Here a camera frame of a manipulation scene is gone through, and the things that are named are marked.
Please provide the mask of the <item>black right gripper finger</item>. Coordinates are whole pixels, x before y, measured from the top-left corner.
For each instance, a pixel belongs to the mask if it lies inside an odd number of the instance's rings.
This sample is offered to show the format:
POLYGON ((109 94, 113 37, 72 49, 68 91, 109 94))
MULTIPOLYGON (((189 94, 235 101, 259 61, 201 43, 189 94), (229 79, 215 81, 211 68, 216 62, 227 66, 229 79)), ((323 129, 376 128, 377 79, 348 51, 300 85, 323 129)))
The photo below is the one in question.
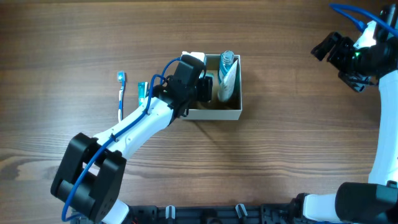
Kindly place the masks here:
POLYGON ((329 54, 327 61, 342 61, 343 58, 338 55, 337 50, 333 48, 341 43, 343 36, 338 32, 331 32, 327 37, 317 46, 311 50, 311 54, 316 57, 319 61, 322 61, 327 54, 329 54))
POLYGON ((363 76, 358 73, 348 74, 339 72, 338 78, 357 93, 362 92, 367 86, 373 86, 371 77, 363 76))

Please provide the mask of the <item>white cream tube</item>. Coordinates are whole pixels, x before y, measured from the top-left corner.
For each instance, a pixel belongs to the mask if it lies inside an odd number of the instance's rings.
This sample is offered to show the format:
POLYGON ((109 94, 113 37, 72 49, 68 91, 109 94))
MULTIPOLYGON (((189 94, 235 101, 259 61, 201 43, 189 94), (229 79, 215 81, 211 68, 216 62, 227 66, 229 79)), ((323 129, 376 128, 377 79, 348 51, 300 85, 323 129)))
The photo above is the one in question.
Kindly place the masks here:
POLYGON ((218 70, 218 99, 221 102, 227 102, 232 97, 235 81, 236 81, 236 71, 238 67, 238 61, 234 61, 232 64, 225 65, 222 60, 220 60, 220 66, 218 70))

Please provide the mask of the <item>teal mouthwash bottle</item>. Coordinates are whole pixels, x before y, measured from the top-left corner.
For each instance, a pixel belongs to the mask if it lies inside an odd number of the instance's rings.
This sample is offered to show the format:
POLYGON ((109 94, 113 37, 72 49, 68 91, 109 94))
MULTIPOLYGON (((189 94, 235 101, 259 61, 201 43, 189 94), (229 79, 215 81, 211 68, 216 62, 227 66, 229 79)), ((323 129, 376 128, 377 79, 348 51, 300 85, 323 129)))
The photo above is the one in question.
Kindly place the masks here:
POLYGON ((220 60, 223 61, 225 65, 232 64, 234 61, 234 53, 233 51, 227 50, 221 54, 220 60))

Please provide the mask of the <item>blue white toothbrush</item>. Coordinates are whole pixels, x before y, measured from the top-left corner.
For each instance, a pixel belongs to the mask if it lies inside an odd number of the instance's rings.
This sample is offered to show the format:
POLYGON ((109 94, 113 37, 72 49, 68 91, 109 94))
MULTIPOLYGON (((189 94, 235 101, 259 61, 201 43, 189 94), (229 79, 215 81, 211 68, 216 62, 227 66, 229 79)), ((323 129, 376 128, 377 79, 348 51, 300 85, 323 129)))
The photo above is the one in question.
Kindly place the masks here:
POLYGON ((124 98, 124 89, 126 86, 126 74, 124 71, 119 71, 117 73, 118 82, 121 83, 121 88, 119 90, 119 107, 118 107, 118 121, 121 122, 123 120, 123 98, 124 98))

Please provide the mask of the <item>green Dettol soap bar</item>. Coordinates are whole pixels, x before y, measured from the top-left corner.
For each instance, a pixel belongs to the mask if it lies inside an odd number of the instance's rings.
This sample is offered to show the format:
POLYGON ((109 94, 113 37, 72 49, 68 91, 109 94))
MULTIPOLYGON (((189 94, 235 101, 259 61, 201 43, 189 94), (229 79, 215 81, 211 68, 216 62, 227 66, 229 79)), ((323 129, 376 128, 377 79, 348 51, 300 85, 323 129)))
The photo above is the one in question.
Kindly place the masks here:
POLYGON ((205 77, 211 78, 213 80, 214 79, 214 74, 208 72, 208 73, 205 74, 205 77))

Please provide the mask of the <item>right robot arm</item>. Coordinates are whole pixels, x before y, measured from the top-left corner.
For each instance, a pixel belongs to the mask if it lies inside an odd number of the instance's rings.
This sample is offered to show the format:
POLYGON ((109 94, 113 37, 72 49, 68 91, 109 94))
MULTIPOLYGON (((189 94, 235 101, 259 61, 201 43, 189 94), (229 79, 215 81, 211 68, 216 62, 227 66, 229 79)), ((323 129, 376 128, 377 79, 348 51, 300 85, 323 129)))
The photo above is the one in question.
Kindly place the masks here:
POLYGON ((316 222, 397 223, 397 38, 357 49, 350 38, 332 32, 311 53, 318 60, 327 59, 357 92, 375 77, 381 118, 368 181, 345 182, 334 194, 306 195, 302 216, 316 222))

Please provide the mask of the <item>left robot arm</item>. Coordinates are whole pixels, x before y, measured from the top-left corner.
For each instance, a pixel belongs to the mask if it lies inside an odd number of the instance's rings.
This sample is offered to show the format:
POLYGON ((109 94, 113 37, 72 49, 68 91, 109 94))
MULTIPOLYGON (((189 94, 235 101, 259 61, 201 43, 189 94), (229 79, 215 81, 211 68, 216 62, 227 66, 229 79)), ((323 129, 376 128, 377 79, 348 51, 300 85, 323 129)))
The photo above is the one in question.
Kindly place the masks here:
POLYGON ((79 133, 68 143, 50 190, 64 202, 63 222, 80 217, 93 223, 128 222, 130 207, 118 199, 127 160, 154 134, 186 116, 191 102, 211 95, 210 77, 157 78, 160 83, 149 85, 143 103, 129 116, 92 138, 79 133))

